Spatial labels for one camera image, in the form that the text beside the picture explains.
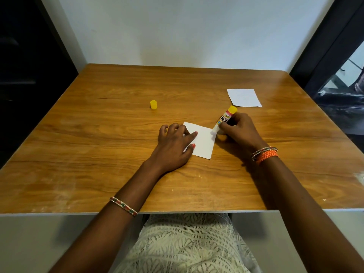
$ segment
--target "forearm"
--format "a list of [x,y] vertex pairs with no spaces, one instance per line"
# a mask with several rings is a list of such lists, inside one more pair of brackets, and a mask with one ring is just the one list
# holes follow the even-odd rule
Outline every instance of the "forearm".
[[[146,161],[115,197],[139,211],[160,175]],[[108,202],[50,272],[107,272],[132,219],[127,211]]]
[[364,261],[278,157],[260,164],[308,272],[362,272]]

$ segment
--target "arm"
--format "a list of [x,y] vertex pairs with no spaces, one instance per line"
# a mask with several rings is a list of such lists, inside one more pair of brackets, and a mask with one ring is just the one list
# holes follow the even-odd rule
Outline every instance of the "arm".
[[[268,146],[247,114],[220,128],[250,153]],[[276,156],[259,165],[308,272],[364,272],[364,261],[294,174]]]
[[[197,133],[189,134],[184,125],[178,124],[172,124],[166,133],[167,127],[161,127],[158,145],[150,158],[115,195],[136,211],[141,209],[161,175],[184,165],[193,153],[194,145],[190,143]],[[109,271],[132,219],[127,211],[108,202],[50,272]]]

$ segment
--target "person's left hand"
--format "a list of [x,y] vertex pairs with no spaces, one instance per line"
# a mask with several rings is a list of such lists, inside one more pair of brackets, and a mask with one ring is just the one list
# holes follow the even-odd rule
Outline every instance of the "person's left hand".
[[168,131],[167,128],[167,124],[161,126],[158,145],[148,159],[160,169],[161,174],[178,169],[187,163],[195,148],[195,144],[190,143],[197,136],[197,131],[190,134],[183,124],[174,123],[169,126]]

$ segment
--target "bangle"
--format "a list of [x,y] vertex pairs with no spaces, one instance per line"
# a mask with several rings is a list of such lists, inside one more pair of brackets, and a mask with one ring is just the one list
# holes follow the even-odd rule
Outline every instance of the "bangle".
[[112,203],[115,203],[116,205],[120,206],[121,208],[123,208],[125,211],[127,211],[129,214],[131,214],[134,217],[136,217],[136,215],[138,214],[134,209],[132,209],[130,206],[126,205],[124,202],[120,201],[116,197],[110,197],[110,201]]
[[276,152],[278,151],[278,149],[277,149],[276,147],[263,147],[263,148],[261,148],[261,149],[257,150],[256,152],[254,152],[254,153],[252,154],[252,160],[253,160],[253,161],[256,161],[256,160],[257,160],[257,158],[258,158],[258,156],[259,156],[260,154],[262,154],[263,152],[269,151],[269,150],[275,150]]
[[258,155],[258,158],[257,158],[256,162],[259,165],[264,160],[266,160],[266,159],[268,159],[270,157],[273,157],[273,156],[278,156],[278,153],[277,153],[276,150],[264,151],[263,153],[261,153],[260,155]]

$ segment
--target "hand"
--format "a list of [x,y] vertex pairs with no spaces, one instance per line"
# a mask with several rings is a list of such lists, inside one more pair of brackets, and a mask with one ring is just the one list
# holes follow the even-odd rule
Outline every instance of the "hand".
[[236,122],[235,126],[221,123],[219,128],[233,138],[235,142],[242,147],[247,148],[251,153],[268,146],[257,132],[254,123],[248,114],[237,112],[232,118]]
[[190,143],[197,136],[197,131],[190,134],[183,124],[174,123],[170,125],[168,131],[167,128],[167,124],[161,126],[158,145],[148,159],[160,170],[161,175],[187,163],[195,148],[195,144]]

